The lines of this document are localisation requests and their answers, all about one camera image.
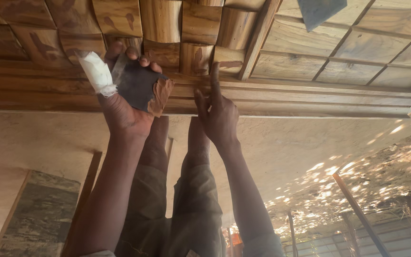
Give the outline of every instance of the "leg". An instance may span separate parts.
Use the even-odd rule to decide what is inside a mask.
[[[191,117],[188,130],[188,153],[182,164],[182,176],[199,165],[209,165],[210,139],[204,133],[198,117]]]
[[[139,159],[128,211],[115,254],[123,256],[159,256],[168,233],[166,215],[166,139],[169,119],[155,118]]]
[[[215,179],[209,166],[210,140],[197,117],[188,133],[188,153],[174,186],[171,233],[163,252],[186,256],[193,250],[201,257],[225,257],[221,216]]]
[[[150,134],[139,159],[139,165],[153,167],[168,173],[168,156],[166,155],[166,140],[168,138],[169,116],[161,116],[153,120]]]

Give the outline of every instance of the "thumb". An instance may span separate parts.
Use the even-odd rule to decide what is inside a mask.
[[[202,95],[199,89],[195,89],[195,104],[198,108],[198,116],[200,120],[203,120],[209,116],[209,103],[205,100],[204,96]]]

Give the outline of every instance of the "finger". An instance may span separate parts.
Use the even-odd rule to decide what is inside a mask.
[[[212,102],[221,102],[221,89],[220,89],[220,82],[218,81],[218,74],[219,74],[220,63],[214,62],[212,65],[212,73],[210,76],[210,85],[211,85],[211,96]]]
[[[143,55],[139,58],[139,63],[142,67],[147,67],[150,65],[150,57]]]
[[[156,62],[150,62],[150,68],[157,73],[163,73],[163,69],[156,63]]]
[[[123,44],[119,41],[116,41],[111,44],[109,50],[107,50],[106,54],[104,55],[104,62],[107,63],[109,70],[114,68],[115,62],[117,62],[118,56],[123,50]]]
[[[131,60],[139,59],[139,51],[133,46],[130,46],[126,49],[126,55]]]
[[[209,104],[205,101],[205,98],[199,89],[195,89],[194,93],[199,119],[204,121],[209,116],[209,112],[207,111],[209,109]]]

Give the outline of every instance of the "green shorts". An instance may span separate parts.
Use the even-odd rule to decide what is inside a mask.
[[[139,165],[129,197],[128,211],[117,257],[225,257],[221,211],[215,179],[209,165],[188,171],[174,186],[172,218],[166,215],[166,175]]]

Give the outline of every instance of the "wooden ceiling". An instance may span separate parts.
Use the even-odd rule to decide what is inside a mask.
[[[307,33],[297,0],[0,0],[0,110],[98,112],[74,52],[134,46],[196,114],[211,63],[246,116],[408,118],[411,1],[347,0]]]

